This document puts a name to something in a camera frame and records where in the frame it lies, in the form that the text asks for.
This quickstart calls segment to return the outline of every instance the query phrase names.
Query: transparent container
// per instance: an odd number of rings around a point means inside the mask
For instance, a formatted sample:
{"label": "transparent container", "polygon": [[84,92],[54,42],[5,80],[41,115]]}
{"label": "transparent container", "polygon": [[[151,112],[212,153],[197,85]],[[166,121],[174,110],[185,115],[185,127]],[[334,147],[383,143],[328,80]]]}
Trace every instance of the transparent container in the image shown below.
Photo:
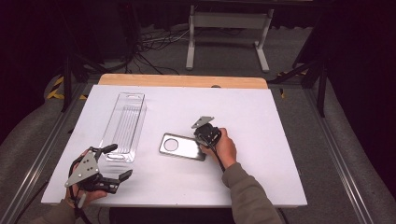
{"label": "transparent container", "polygon": [[100,147],[117,144],[105,155],[107,161],[133,162],[146,115],[145,94],[121,92]]}

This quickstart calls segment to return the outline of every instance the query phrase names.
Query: person's left hand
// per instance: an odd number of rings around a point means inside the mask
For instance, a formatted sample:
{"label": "person's left hand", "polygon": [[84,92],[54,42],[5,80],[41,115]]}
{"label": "person's left hand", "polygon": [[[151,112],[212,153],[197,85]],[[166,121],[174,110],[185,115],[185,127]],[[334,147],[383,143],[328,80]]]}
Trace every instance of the person's left hand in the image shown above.
{"label": "person's left hand", "polygon": [[[87,154],[87,152],[88,152],[88,149],[85,150],[85,151],[81,154],[81,156],[85,156],[85,154]],[[74,193],[78,192],[78,186],[77,186],[76,184],[73,185],[73,192],[74,192]],[[77,197],[78,197],[78,198],[81,198],[81,196],[82,196],[83,193],[84,193],[84,191],[80,191],[80,192],[78,193],[78,196],[77,196]],[[86,196],[86,198],[85,198],[84,204],[82,205],[82,208],[88,206],[92,201],[94,201],[94,200],[96,200],[96,199],[105,198],[105,197],[107,196],[107,192],[105,192],[105,191],[103,191],[103,190],[96,190],[96,191],[92,191],[92,192],[86,191],[85,193],[87,194],[87,196]],[[71,202],[71,200],[70,200],[70,190],[69,190],[69,188],[66,189],[66,195],[65,195],[65,197],[64,197],[64,200],[65,200],[72,208],[75,207],[74,204],[73,204],[73,202]]]}

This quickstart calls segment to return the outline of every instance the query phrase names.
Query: yellow and black striped tape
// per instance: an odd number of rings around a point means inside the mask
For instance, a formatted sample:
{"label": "yellow and black striped tape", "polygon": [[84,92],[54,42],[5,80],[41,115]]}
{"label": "yellow and black striped tape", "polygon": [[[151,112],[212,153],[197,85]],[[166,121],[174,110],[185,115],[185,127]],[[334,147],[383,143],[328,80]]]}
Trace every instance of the yellow and black striped tape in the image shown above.
{"label": "yellow and black striped tape", "polygon": [[[47,99],[55,98],[55,99],[64,99],[63,94],[56,93],[61,86],[61,84],[64,82],[64,75],[59,75],[58,79],[56,79],[55,84],[53,84],[53,87],[51,88],[49,95],[47,96]],[[80,100],[86,100],[88,99],[88,95],[80,95],[79,96]]]}

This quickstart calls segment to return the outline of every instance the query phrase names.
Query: gray floor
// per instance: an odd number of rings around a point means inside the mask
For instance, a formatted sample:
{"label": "gray floor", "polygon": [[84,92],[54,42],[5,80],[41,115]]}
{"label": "gray floor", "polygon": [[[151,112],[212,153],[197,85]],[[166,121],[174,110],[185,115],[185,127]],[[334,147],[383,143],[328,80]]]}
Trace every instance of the gray floor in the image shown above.
{"label": "gray floor", "polygon": [[[310,34],[310,29],[271,29],[264,45],[271,72],[261,71],[252,42],[258,33],[244,31],[237,37],[219,31],[204,31],[197,37],[194,69],[184,69],[187,54],[187,41],[180,39],[162,50],[142,53],[154,65],[171,67],[180,74],[210,75],[232,77],[264,77],[273,79],[277,73],[291,70],[300,48]],[[131,63],[133,73],[156,74],[156,72],[139,62],[138,67]],[[165,74],[170,70],[161,69]],[[92,76],[86,86],[89,93],[91,86],[97,83]],[[270,86],[273,91],[279,116],[290,143],[292,155],[301,173],[308,206],[283,209],[289,223],[361,223],[355,213],[348,191],[334,165],[331,147],[323,133],[316,111],[310,105],[307,91],[291,80],[284,88],[284,97],[279,87]],[[51,175],[63,149],[70,137],[70,130],[75,126],[84,100],[78,100],[60,130],[54,142],[46,165],[37,180],[32,180],[36,192]],[[26,172],[35,161],[36,155],[46,143],[47,137],[60,116],[63,101],[49,99],[36,111],[27,116],[0,146],[0,216],[6,211],[17,193]],[[332,130],[336,145],[339,147],[347,168],[361,194],[373,223],[396,223],[396,203],[389,194],[374,168],[366,158],[359,141],[348,125],[347,119],[329,83],[325,101],[325,122]],[[40,203],[41,194],[37,196],[19,223],[27,223],[50,209]],[[93,223],[108,223],[108,208],[90,207],[87,210]]]}

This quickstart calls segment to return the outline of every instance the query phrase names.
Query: person's right hand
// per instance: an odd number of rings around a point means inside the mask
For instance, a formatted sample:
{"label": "person's right hand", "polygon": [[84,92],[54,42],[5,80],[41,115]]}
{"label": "person's right hand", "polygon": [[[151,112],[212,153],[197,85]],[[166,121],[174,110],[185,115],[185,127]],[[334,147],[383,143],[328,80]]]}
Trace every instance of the person's right hand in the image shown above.
{"label": "person's right hand", "polygon": [[[228,136],[227,130],[225,128],[220,128],[219,130],[221,131],[221,138],[215,147],[220,157],[221,163],[224,165],[224,168],[227,169],[229,166],[236,163],[236,147],[233,143],[233,139]],[[213,160],[218,161],[210,148],[204,147],[202,145],[200,145],[200,148],[205,154],[210,155]]]}

